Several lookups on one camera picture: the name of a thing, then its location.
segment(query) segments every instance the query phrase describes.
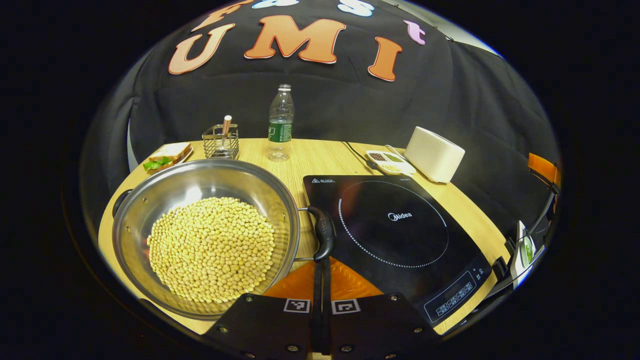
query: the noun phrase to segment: green lettuce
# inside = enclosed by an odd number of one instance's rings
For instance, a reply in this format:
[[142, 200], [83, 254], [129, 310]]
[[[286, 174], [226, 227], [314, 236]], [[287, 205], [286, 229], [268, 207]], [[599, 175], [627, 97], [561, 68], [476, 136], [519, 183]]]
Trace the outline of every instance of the green lettuce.
[[166, 156], [162, 157], [162, 160], [160, 161], [149, 161], [148, 163], [144, 163], [142, 164], [142, 167], [145, 168], [145, 171], [152, 169], [155, 170], [157, 168], [160, 168], [163, 165], [167, 165], [171, 162], [172, 160], [170, 158], [167, 158]]
[[532, 251], [533, 249], [531, 249], [531, 247], [527, 243], [524, 244], [524, 249], [527, 253], [527, 260], [531, 262], [531, 260], [533, 260], [533, 251]]

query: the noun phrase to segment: green bottle label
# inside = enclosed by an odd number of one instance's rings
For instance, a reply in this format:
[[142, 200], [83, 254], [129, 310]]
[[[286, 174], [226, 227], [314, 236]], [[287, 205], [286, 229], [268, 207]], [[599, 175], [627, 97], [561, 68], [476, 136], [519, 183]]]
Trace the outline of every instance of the green bottle label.
[[291, 140], [292, 124], [269, 123], [269, 140], [272, 142], [288, 142]]

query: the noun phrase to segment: wok rim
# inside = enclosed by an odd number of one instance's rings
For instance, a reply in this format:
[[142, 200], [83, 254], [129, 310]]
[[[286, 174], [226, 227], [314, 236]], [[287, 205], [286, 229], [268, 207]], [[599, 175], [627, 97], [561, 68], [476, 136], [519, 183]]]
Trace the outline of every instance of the wok rim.
[[[269, 285], [269, 287], [267, 287], [265, 291], [270, 289], [270, 287], [272, 287], [279, 280], [284, 278], [291, 271], [291, 267], [293, 266], [294, 260], [296, 259], [296, 255], [298, 253], [298, 247], [300, 245], [300, 215], [298, 213], [298, 207], [296, 205], [296, 201], [293, 195], [291, 194], [291, 192], [289, 191], [288, 187], [284, 185], [284, 183], [276, 175], [272, 174], [270, 171], [266, 170], [265, 168], [262, 168], [253, 163], [249, 163], [247, 161], [241, 161], [241, 160], [231, 160], [231, 159], [201, 159], [201, 160], [193, 160], [193, 161], [188, 161], [178, 165], [174, 165], [172, 167], [161, 170], [156, 174], [152, 174], [148, 178], [142, 180], [142, 182], [138, 184], [136, 187], [134, 187], [131, 193], [129, 193], [125, 197], [125, 199], [120, 204], [120, 207], [116, 211], [116, 216], [113, 218], [113, 225], [111, 228], [111, 244], [113, 246], [113, 252], [115, 254], [116, 259], [118, 260], [118, 264], [120, 265], [122, 272], [124, 272], [128, 280], [131, 281], [131, 283], [133, 284], [133, 286], [136, 289], [138, 289], [138, 291], [140, 291], [142, 295], [144, 295], [147, 298], [147, 300], [151, 301], [157, 307], [161, 307], [163, 309], [171, 311], [172, 313], [184, 316], [186, 318], [194, 319], [194, 320], [210, 320], [210, 321], [217, 320], [217, 319], [220, 319], [220, 317], [222, 317], [224, 313], [211, 314], [211, 315], [191, 313], [189, 311], [181, 310], [174, 306], [168, 305], [164, 301], [159, 300], [156, 296], [151, 294], [151, 292], [148, 291], [144, 286], [142, 286], [140, 282], [135, 278], [135, 276], [133, 276], [133, 274], [129, 270], [129, 267], [126, 265], [126, 262], [124, 261], [124, 254], [122, 253], [122, 247], [120, 246], [120, 240], [121, 240], [120, 233], [122, 232], [122, 229], [121, 229], [122, 222], [125, 219], [125, 215], [127, 213], [129, 206], [133, 202], [138, 200], [138, 197], [143, 190], [146, 190], [147, 188], [153, 186], [156, 183], [160, 183], [164, 178], [170, 176], [174, 172], [180, 172], [181, 169], [185, 167], [198, 168], [198, 167], [204, 167], [208, 165], [207, 167], [214, 168], [214, 167], [218, 167], [218, 164], [220, 164], [221, 167], [230, 167], [235, 170], [249, 171], [249, 173], [253, 175], [261, 174], [264, 177], [273, 180], [275, 185], [279, 187], [280, 190], [282, 190], [284, 195], [286, 195], [286, 199], [284, 199], [285, 206], [287, 206], [286, 200], [291, 202], [290, 205], [291, 205], [292, 215], [289, 217], [290, 218], [289, 223], [291, 224], [291, 222], [293, 222], [295, 230], [294, 230], [294, 233], [290, 235], [289, 244], [286, 248], [287, 249], [286, 253], [289, 252], [289, 249], [292, 250], [291, 258], [290, 259], [285, 258], [285, 263], [283, 264], [283, 267], [281, 268], [281, 270], [278, 271], [278, 273], [276, 273], [276, 275], [272, 280], [271, 285]], [[133, 293], [133, 291], [131, 291], [128, 287], [125, 286], [125, 288], [127, 288], [127, 291], [129, 291], [131, 295], [134, 295], [134, 297], [136, 297], [137, 300], [142, 299], [142, 298], [138, 298], [138, 296], [135, 293]]]

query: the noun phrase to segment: spice tray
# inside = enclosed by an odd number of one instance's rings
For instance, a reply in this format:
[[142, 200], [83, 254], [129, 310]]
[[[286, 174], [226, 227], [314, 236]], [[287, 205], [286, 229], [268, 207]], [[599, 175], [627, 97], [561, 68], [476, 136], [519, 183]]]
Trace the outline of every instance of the spice tray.
[[375, 162], [380, 170], [390, 175], [416, 173], [411, 164], [391, 152], [368, 150], [367, 157]]

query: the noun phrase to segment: white toaster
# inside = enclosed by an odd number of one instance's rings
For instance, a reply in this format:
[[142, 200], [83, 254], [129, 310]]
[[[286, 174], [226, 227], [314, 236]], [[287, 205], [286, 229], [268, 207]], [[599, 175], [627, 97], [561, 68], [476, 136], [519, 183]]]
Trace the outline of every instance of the white toaster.
[[451, 181], [464, 155], [460, 146], [419, 126], [413, 130], [404, 152], [415, 168], [436, 183]]

